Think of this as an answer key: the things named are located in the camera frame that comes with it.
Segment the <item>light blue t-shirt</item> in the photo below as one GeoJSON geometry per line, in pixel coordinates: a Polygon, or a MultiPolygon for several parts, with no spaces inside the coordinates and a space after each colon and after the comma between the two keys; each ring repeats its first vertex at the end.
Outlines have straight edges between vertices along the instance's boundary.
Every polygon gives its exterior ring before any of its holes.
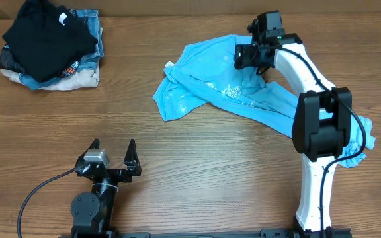
{"type": "Polygon", "coordinates": [[[248,36],[227,35],[185,46],[176,63],[165,65],[165,78],[153,96],[162,119],[180,119],[209,102],[290,136],[299,94],[332,89],[334,84],[298,43],[273,53],[273,68],[282,73],[292,92],[275,81],[266,82],[254,67],[236,69],[235,46],[250,41],[248,36]]]}

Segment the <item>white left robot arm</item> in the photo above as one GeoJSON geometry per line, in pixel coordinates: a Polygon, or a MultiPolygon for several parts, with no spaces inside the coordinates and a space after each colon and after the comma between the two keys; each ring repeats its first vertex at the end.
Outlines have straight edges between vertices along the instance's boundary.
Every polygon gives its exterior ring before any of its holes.
{"type": "Polygon", "coordinates": [[[93,183],[91,191],[78,194],[71,203],[72,237],[120,237],[118,229],[111,226],[118,185],[131,183],[142,173],[134,139],[124,157],[125,169],[111,169],[106,151],[99,146],[95,139],[75,164],[77,175],[93,183]]]}

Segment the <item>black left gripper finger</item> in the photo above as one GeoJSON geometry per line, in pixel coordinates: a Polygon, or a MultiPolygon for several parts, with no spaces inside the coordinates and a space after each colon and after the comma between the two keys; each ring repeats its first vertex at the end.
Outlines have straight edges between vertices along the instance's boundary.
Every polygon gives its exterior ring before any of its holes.
{"type": "Polygon", "coordinates": [[[98,149],[100,146],[100,141],[99,139],[95,138],[94,141],[91,143],[91,145],[85,150],[84,154],[88,152],[90,149],[98,149]]]}
{"type": "Polygon", "coordinates": [[[128,174],[130,176],[140,176],[142,168],[138,159],[136,151],[136,142],[134,139],[130,140],[127,152],[124,157],[124,164],[127,167],[128,174]]]}

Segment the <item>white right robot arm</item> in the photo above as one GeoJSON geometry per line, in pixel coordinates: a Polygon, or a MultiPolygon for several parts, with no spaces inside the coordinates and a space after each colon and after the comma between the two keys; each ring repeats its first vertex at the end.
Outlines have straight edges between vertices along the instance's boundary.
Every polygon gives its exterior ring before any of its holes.
{"type": "Polygon", "coordinates": [[[350,142],[352,94],[318,71],[296,34],[254,35],[235,47],[235,68],[275,68],[298,95],[292,143],[302,157],[302,190],[294,234],[332,237],[330,202],[334,172],[350,142]]]}

